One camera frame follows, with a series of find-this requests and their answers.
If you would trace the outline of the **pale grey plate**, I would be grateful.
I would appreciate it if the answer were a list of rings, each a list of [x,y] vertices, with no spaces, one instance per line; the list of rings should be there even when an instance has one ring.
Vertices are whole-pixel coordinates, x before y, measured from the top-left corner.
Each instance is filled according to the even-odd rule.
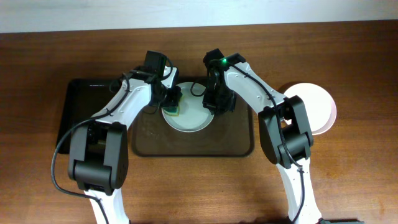
[[[214,115],[203,107],[203,96],[192,95],[190,89],[193,82],[177,84],[181,88],[182,97],[178,104],[178,113],[171,113],[162,108],[165,121],[177,131],[193,133],[207,127]]]

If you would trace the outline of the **white plate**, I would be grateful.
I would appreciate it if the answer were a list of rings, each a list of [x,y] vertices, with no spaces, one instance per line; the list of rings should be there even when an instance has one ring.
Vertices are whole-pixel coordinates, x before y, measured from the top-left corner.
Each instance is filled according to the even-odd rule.
[[[298,83],[289,87],[285,96],[299,96],[304,102],[313,135],[327,132],[337,117],[336,103],[322,87],[312,83]]]

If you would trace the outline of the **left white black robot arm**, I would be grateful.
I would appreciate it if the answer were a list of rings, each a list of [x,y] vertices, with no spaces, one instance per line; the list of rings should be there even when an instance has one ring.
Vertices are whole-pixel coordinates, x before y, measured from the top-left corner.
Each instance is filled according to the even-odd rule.
[[[121,190],[129,165],[127,131],[146,106],[177,107],[177,77],[167,56],[147,51],[143,65],[122,75],[110,102],[73,128],[68,175],[90,200],[98,223],[130,222]]]

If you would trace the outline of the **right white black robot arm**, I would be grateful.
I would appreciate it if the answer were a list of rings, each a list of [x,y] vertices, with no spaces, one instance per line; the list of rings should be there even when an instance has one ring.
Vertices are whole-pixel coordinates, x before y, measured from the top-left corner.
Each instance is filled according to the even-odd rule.
[[[291,223],[322,223],[310,178],[313,134],[303,100],[271,88],[238,53],[206,53],[203,107],[213,115],[234,110],[240,96],[257,114],[261,148],[276,165],[288,201]]]

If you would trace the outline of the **green yellow sponge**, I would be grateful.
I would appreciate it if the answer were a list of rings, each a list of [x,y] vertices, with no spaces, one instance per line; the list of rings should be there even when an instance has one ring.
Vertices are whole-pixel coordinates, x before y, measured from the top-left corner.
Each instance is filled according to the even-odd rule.
[[[179,116],[180,112],[179,106],[163,107],[162,110],[167,116]]]

